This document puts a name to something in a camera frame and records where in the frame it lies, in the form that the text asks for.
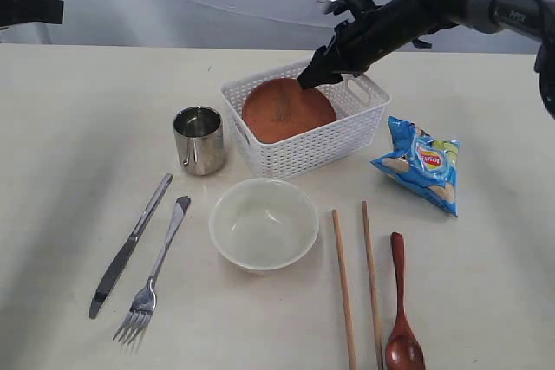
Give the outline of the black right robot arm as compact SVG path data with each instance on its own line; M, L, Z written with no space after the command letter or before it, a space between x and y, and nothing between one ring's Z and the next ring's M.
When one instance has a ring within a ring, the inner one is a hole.
M355 77L384 56L411 42L428 48L421 36L464 26L484 34L509 29L539 42L534 70L545 109L554 112L554 0L319 0L323 13L348 11L352 21L334 28L298 76L301 88L337 84Z

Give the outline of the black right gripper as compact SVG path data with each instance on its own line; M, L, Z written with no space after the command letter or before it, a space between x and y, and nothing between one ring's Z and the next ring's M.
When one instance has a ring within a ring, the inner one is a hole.
M318 48L314 61L298 75L301 89L338 84L343 74L359 75L382 58L371 24L363 21L344 21L336 26L327 45Z

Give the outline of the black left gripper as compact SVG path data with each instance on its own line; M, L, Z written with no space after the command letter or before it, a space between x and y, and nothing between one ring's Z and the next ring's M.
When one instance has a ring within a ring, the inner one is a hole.
M63 0L0 0L0 26L6 29L25 23L62 24Z

